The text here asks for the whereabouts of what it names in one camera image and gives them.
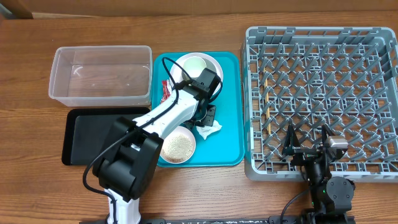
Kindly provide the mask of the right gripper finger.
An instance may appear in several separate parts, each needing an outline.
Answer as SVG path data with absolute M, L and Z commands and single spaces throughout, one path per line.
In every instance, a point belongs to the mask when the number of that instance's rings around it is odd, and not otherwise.
M 322 125 L 322 145 L 323 146 L 331 146 L 328 137 L 334 136 L 334 132 L 329 128 L 327 124 Z
M 300 143 L 292 124 L 288 125 L 284 149 L 300 149 Z

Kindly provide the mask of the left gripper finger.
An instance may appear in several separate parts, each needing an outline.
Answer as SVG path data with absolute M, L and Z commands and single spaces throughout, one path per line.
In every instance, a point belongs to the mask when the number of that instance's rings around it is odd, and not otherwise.
M 187 129 L 192 130 L 198 123 L 198 121 L 190 119 L 188 121 L 185 121 L 183 124 Z
M 216 106 L 215 105 L 208 105 L 206 109 L 206 116 L 198 122 L 199 126 L 212 126 L 216 113 Z

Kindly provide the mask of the white tissue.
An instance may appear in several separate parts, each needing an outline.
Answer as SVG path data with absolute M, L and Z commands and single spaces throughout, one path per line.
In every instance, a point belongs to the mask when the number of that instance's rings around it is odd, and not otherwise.
M 214 120 L 211 126 L 196 127 L 197 132 L 204 140 L 206 140 L 209 135 L 216 133 L 217 131 L 220 131 L 221 128 L 222 125 L 220 125 L 220 123 L 217 122 L 217 120 Z

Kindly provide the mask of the white cup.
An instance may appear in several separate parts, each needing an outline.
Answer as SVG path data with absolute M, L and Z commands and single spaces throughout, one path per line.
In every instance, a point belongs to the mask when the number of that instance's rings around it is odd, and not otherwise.
M 185 71 L 182 72 L 182 77 L 184 80 L 197 79 L 205 68 L 206 62 L 201 57 L 189 57 L 184 61 L 183 69 Z

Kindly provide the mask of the small pink-white bowl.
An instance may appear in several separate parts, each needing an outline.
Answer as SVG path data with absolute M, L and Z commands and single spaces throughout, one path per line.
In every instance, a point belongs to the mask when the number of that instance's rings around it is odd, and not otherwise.
M 168 163 L 181 164 L 193 156 L 195 149 L 196 140 L 193 133 L 183 126 L 177 126 L 164 139 L 160 157 Z

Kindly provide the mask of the red snack wrapper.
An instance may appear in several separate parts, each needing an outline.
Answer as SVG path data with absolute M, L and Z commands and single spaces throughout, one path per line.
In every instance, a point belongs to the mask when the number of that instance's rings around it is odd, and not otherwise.
M 170 80 L 162 80 L 162 98 L 160 103 L 163 103 L 167 100 L 172 93 L 172 87 L 170 84 Z

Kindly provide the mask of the pile of rice grains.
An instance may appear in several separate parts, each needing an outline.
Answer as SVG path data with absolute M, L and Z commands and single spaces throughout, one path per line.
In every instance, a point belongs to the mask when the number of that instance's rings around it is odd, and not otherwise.
M 182 134 L 169 136 L 162 146 L 162 157 L 170 163 L 182 163 L 188 160 L 193 153 L 194 144 Z

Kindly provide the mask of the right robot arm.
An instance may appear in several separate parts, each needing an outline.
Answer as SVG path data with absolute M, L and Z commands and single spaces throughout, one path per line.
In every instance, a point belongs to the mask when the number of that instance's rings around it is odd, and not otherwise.
M 335 134 L 328 125 L 322 126 L 321 143 L 314 148 L 305 149 L 299 143 L 292 124 L 288 125 L 282 153 L 292 156 L 291 164 L 300 168 L 308 189 L 296 195 L 280 214 L 283 223 L 288 207 L 301 196 L 309 193 L 312 208 L 302 210 L 294 223 L 354 223 L 346 212 L 352 209 L 355 183 L 344 177 L 333 177 L 330 164 L 341 159 L 348 150 L 348 142 L 343 136 Z

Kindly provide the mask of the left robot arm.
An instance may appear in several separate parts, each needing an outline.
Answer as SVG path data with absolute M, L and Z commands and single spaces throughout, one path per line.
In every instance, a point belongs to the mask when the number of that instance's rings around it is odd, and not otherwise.
M 180 124 L 203 119 L 222 87 L 219 80 L 175 83 L 171 95 L 149 113 L 116 120 L 83 173 L 83 185 L 108 198 L 106 223 L 140 222 L 139 197 L 153 178 L 164 139 Z

